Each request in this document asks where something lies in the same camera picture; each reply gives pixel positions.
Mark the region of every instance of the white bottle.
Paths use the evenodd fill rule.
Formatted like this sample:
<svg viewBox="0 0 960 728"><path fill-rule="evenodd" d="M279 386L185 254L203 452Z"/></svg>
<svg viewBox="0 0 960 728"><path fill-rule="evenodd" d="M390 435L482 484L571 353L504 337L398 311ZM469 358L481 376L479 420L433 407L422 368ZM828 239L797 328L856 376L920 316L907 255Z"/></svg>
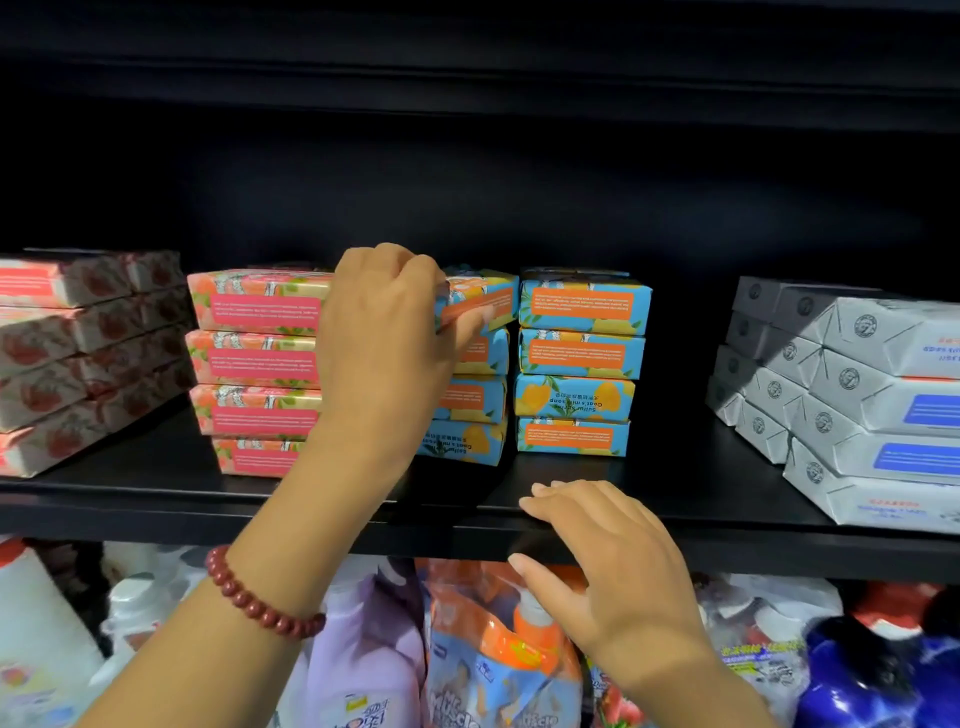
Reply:
<svg viewBox="0 0 960 728"><path fill-rule="evenodd" d="M31 548L0 535L0 726L61 728L104 656Z"/></svg>

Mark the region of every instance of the detergent bottle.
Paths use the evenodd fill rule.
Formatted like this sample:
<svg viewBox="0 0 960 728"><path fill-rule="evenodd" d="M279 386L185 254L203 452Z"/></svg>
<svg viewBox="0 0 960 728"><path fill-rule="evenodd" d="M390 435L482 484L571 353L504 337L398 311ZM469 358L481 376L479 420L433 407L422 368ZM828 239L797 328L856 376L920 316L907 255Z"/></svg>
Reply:
<svg viewBox="0 0 960 728"><path fill-rule="evenodd" d="M384 557L350 555L326 591L326 625L314 638L307 670L304 726L420 726L418 668L397 646L416 626L402 606L374 596L380 569L392 571Z"/></svg>

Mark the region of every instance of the lower shelf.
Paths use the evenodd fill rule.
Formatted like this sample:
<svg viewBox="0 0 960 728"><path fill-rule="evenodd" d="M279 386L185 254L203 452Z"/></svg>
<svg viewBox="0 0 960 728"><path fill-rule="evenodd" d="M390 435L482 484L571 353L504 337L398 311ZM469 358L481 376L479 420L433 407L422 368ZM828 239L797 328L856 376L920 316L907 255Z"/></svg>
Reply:
<svg viewBox="0 0 960 728"><path fill-rule="evenodd" d="M570 562L516 502L534 482L606 479L663 519L694 570L960 582L960 538L837 526L706 409L688 418L682 441L662 425L635 423L625 459L509 444L497 468L418 457L354 550L492 560L522 550ZM220 474L177 400L32 480L0 478L0 533L226 543L275 486Z"/></svg>

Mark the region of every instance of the hand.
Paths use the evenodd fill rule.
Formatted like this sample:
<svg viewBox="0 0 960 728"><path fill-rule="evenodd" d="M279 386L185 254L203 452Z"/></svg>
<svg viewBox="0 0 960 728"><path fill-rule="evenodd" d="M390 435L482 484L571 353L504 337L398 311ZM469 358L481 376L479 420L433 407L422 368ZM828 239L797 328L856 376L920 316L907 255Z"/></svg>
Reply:
<svg viewBox="0 0 960 728"><path fill-rule="evenodd" d="M473 309L437 333L445 282L433 258L393 243L351 248L337 266L318 331L324 413L318 441L393 482L410 464L453 366L492 315Z"/></svg>
<svg viewBox="0 0 960 728"><path fill-rule="evenodd" d="M543 608L611 680L656 717L664 680L718 660L684 558L660 520L606 481L533 486L520 507L553 525L589 583L576 595L529 556L509 561Z"/></svg>

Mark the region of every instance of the blue label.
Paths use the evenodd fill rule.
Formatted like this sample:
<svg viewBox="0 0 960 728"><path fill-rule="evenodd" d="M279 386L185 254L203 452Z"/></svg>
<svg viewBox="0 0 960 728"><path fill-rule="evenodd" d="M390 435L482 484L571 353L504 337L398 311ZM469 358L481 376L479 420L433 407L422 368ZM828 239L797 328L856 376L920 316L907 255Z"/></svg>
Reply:
<svg viewBox="0 0 960 728"><path fill-rule="evenodd" d="M917 395L903 421L908 425L960 427L960 397L956 395Z"/></svg>
<svg viewBox="0 0 960 728"><path fill-rule="evenodd" d="M960 448L887 443L880 449L874 467L903 473L960 476Z"/></svg>

